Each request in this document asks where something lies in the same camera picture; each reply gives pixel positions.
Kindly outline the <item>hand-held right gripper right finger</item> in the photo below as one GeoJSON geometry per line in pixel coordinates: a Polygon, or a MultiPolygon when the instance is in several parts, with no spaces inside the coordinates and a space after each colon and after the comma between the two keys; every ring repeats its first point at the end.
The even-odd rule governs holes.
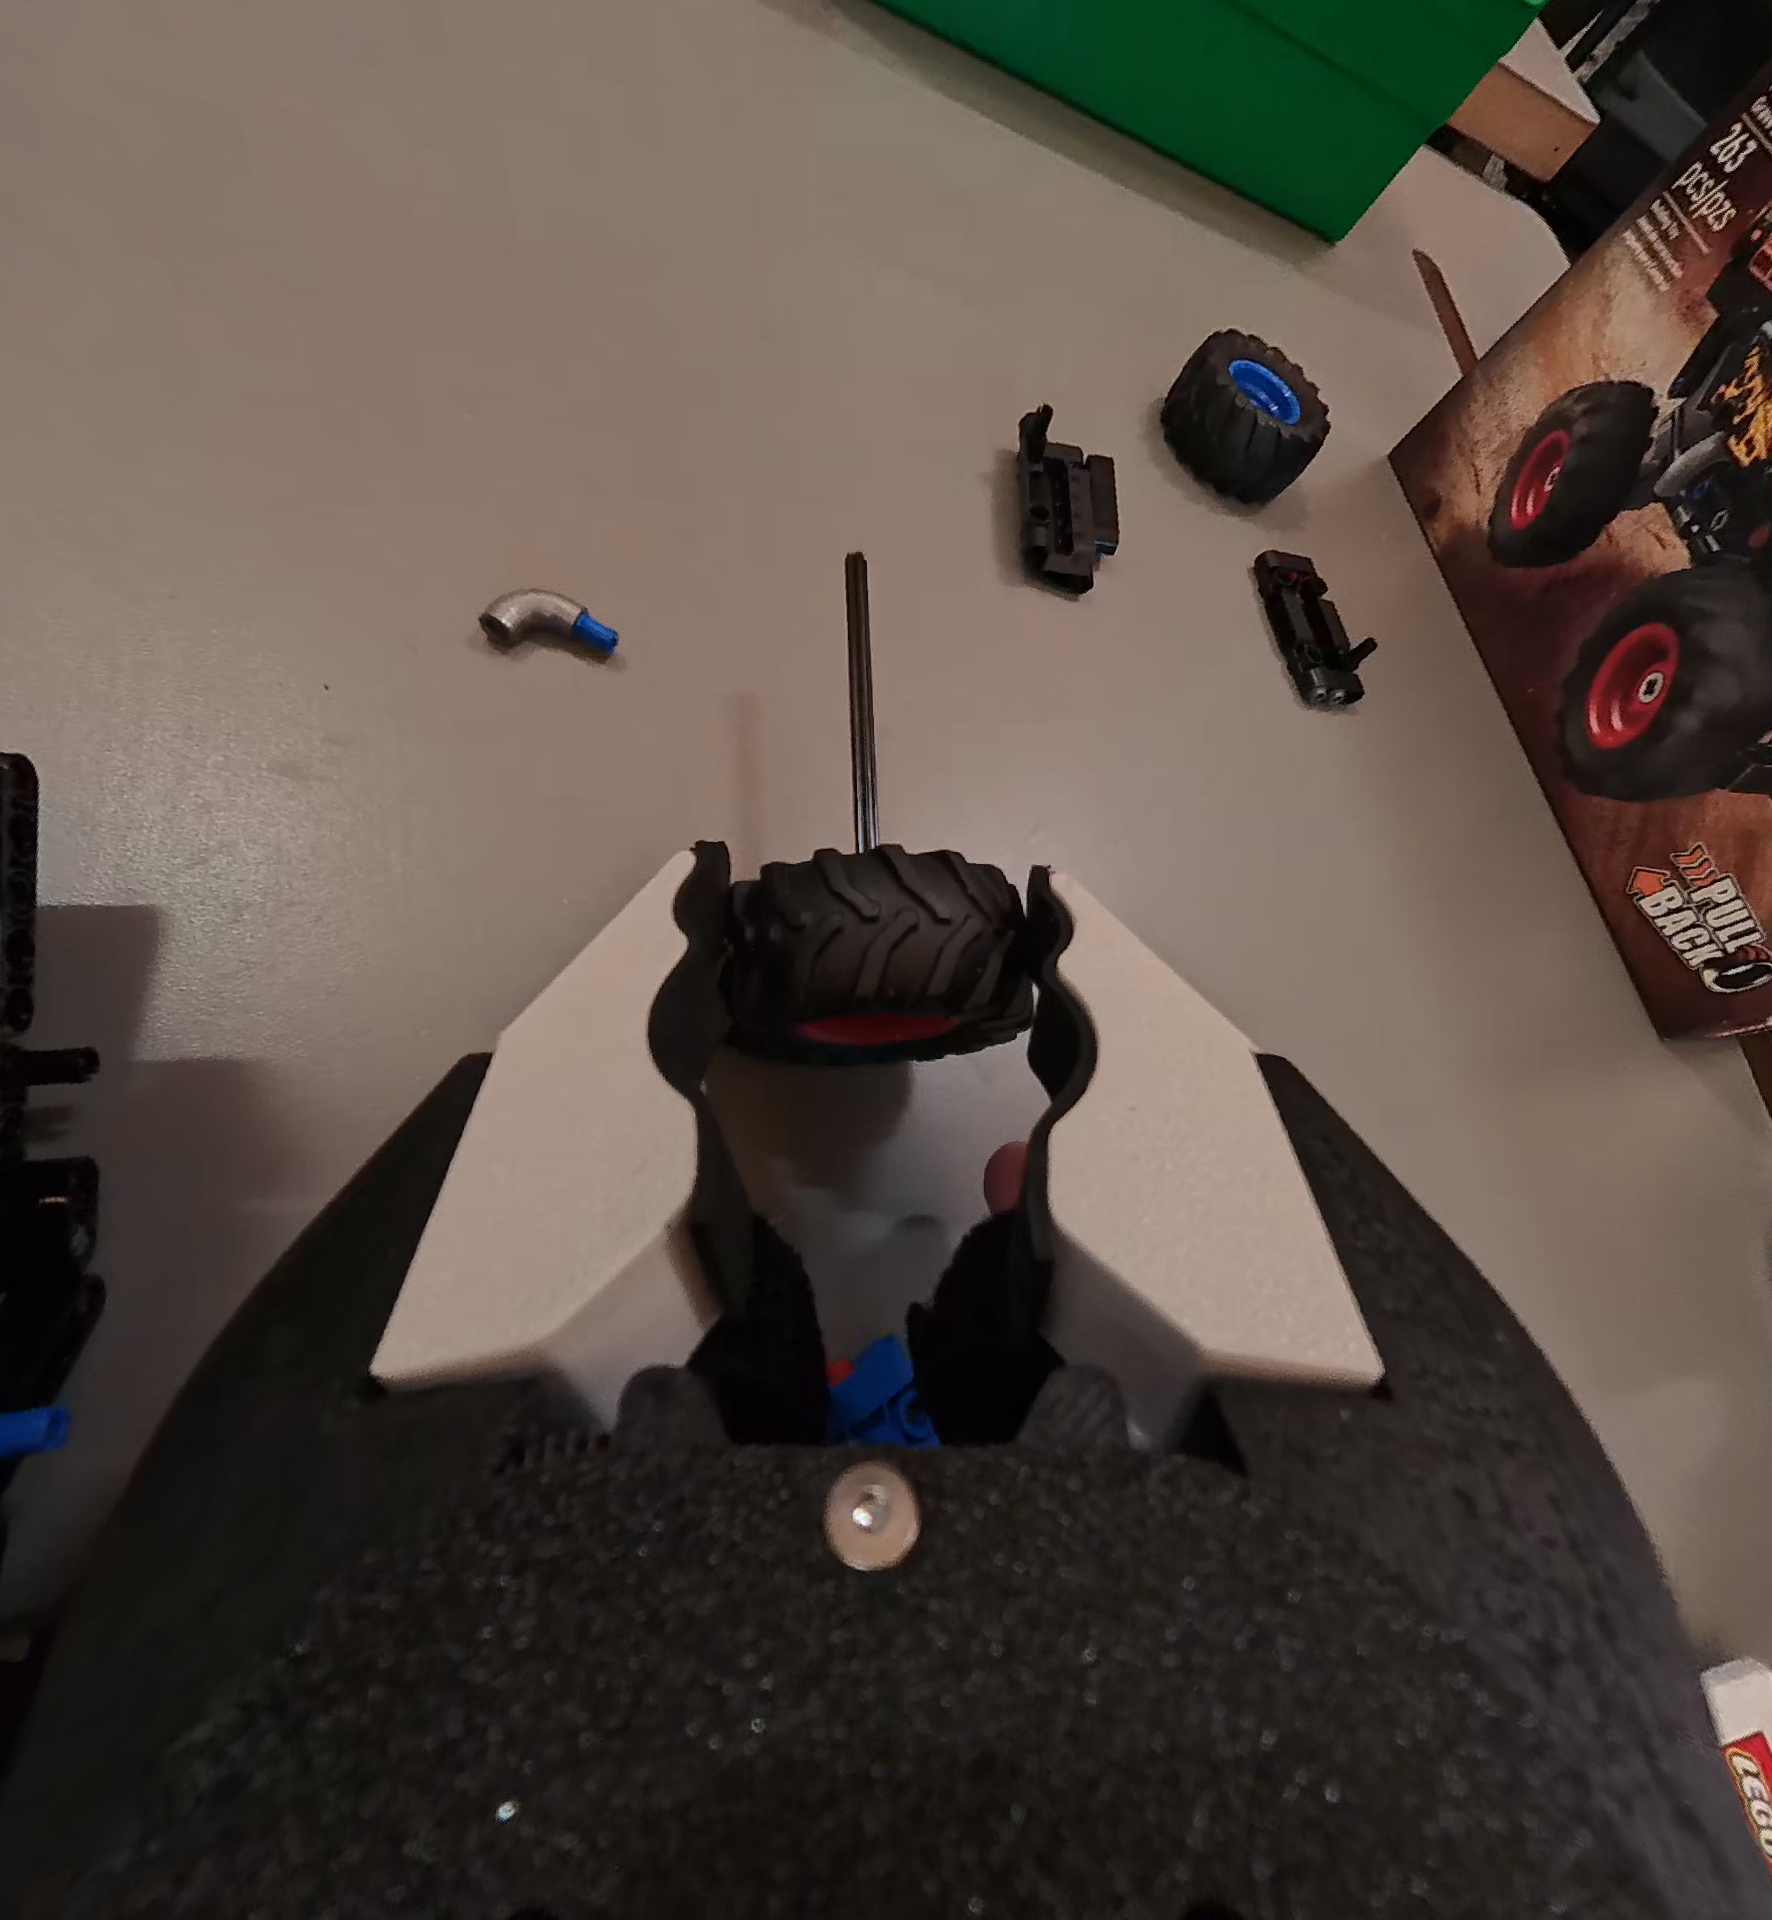
{"type": "Polygon", "coordinates": [[[1386,1367],[1250,1038],[1066,871],[1029,876],[1029,1282],[1060,1360],[1170,1449],[1226,1381],[1386,1367]]]}

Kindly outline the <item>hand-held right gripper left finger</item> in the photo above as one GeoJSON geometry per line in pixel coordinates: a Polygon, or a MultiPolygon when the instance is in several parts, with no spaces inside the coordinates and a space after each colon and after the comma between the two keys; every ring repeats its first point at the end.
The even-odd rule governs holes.
{"type": "Polygon", "coordinates": [[[752,1199],[707,1094],[727,905],[727,846],[673,854],[500,1035],[377,1384],[542,1379],[612,1424],[748,1306],[752,1199]]]}

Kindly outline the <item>black lego wheel red rim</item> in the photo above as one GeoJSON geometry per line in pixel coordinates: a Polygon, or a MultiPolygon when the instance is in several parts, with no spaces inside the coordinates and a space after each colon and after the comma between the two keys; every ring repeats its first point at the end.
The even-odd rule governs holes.
{"type": "Polygon", "coordinates": [[[813,1068],[934,1063],[1023,1038],[1029,925],[960,852],[816,852],[730,883],[723,1002],[739,1052],[813,1068]]]}

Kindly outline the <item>long black lego axle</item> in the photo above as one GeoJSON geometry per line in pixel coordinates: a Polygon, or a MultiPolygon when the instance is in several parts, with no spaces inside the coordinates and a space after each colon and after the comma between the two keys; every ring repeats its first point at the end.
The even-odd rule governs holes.
{"type": "Polygon", "coordinates": [[[845,608],[849,659],[849,764],[854,852],[869,854],[882,843],[882,815],[874,715],[870,563],[862,551],[852,551],[845,559],[845,608]]]}

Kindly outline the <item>grey lego elbow blue pin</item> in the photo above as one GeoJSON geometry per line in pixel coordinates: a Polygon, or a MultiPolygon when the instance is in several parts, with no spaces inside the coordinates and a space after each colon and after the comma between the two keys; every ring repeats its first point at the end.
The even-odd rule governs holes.
{"type": "Polygon", "coordinates": [[[602,621],[576,599],[558,589],[528,587],[510,589],[491,601],[480,610],[480,630],[504,654],[537,646],[565,646],[599,659],[612,659],[619,649],[615,628],[602,621]]]}

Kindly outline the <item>blue lego piece red pins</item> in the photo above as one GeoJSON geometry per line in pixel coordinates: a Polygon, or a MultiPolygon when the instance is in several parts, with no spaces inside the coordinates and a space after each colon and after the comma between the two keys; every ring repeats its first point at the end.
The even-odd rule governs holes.
{"type": "Polygon", "coordinates": [[[914,1356],[900,1335],[882,1335],[852,1356],[830,1360],[825,1391],[825,1443],[830,1446],[940,1446],[914,1356]]]}

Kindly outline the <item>black lego assembly grey ends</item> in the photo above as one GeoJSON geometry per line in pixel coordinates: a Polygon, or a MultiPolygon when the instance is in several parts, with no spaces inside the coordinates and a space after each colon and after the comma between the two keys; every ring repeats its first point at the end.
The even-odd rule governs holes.
{"type": "Polygon", "coordinates": [[[1357,707],[1366,698],[1362,667],[1379,638],[1349,638],[1322,575],[1304,555],[1263,551],[1255,581],[1300,700],[1322,711],[1357,707]]]}

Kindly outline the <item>black lego wheel blue rim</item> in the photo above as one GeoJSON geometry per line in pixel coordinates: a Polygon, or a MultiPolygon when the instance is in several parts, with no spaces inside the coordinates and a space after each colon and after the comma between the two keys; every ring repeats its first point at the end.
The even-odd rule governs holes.
{"type": "Polygon", "coordinates": [[[1313,378],[1283,349],[1236,329],[1197,346],[1160,420],[1181,468],[1243,509],[1292,489],[1332,436],[1332,411],[1313,378]]]}

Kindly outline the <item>monster truck toy box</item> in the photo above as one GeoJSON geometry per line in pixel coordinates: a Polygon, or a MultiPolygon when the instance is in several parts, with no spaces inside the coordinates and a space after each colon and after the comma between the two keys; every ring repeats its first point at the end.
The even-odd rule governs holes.
{"type": "Polygon", "coordinates": [[[1653,75],[1656,175],[1394,448],[1653,1026],[1772,1026],[1772,6],[1653,75]]]}

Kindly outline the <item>green plastic bin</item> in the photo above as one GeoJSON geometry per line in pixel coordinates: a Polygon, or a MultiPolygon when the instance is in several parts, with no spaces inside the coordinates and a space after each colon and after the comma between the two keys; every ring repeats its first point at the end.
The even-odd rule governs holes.
{"type": "Polygon", "coordinates": [[[889,3],[1325,240],[1541,21],[1542,3],[889,3]]]}

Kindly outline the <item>black lego bracket assembly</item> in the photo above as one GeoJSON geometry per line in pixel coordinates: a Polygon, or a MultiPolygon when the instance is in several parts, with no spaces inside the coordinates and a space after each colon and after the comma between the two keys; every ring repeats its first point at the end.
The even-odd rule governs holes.
{"type": "Polygon", "coordinates": [[[1119,551],[1117,472],[1108,456],[1054,440],[1042,401],[1019,420],[1019,561],[1029,579],[1080,599],[1119,551]]]}

